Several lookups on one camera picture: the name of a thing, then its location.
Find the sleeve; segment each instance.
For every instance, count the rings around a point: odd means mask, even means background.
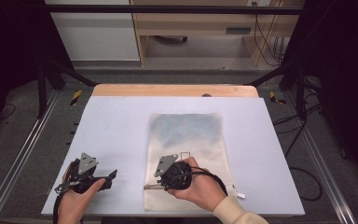
[[[234,196],[227,196],[216,206],[213,214],[224,224],[267,224],[258,214],[243,209]]]

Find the wooden desk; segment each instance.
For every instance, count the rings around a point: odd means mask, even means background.
[[[246,7],[249,6],[249,1],[251,0],[130,0],[130,3],[132,5]],[[264,7],[302,7],[304,2],[305,0],[270,0],[269,4]],[[269,53],[266,51],[266,41],[255,29],[255,15],[136,13],[132,16],[142,65],[145,64],[147,39],[150,35],[240,35],[243,36],[253,65],[258,65],[262,60],[258,47],[263,53]],[[257,17],[260,29],[268,43],[272,36],[290,37],[297,19],[298,16],[288,15],[259,15]],[[227,31],[227,28],[241,28],[245,31],[231,33]]]
[[[213,97],[201,97],[205,93]],[[145,211],[149,119],[155,113],[219,113],[235,188],[247,195],[240,204],[266,217],[304,215],[264,99],[247,86],[98,85],[53,188],[62,182],[68,164],[86,152],[99,162],[96,176],[118,170],[112,188],[95,195],[86,215],[211,217],[203,210]],[[52,215],[56,196],[54,191],[49,194],[42,214]]]

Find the white table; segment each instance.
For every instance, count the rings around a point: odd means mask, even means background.
[[[228,97],[230,91],[236,97]],[[164,96],[153,96],[156,92]],[[215,97],[194,96],[203,93]],[[265,217],[304,215],[265,102],[257,97],[254,88],[243,86],[97,86],[53,188],[61,183],[68,164],[86,152],[99,161],[95,176],[118,169],[112,188],[96,194],[86,215],[210,217],[212,213],[206,211],[145,211],[143,186],[150,115],[212,112],[221,113],[223,118],[230,170],[237,192],[246,194],[246,199],[239,199],[240,204]],[[49,194],[42,214],[52,215],[56,196],[54,191]]]

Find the person's left hand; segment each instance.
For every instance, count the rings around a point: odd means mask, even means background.
[[[103,186],[105,179],[99,179],[89,187],[83,194],[74,192],[72,189],[66,191],[58,208],[58,224],[77,224],[83,217],[87,205],[92,197]]]

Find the white cabinet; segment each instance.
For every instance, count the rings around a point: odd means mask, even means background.
[[[46,4],[128,5],[128,0],[45,0]],[[130,13],[51,13],[72,61],[139,61]]]

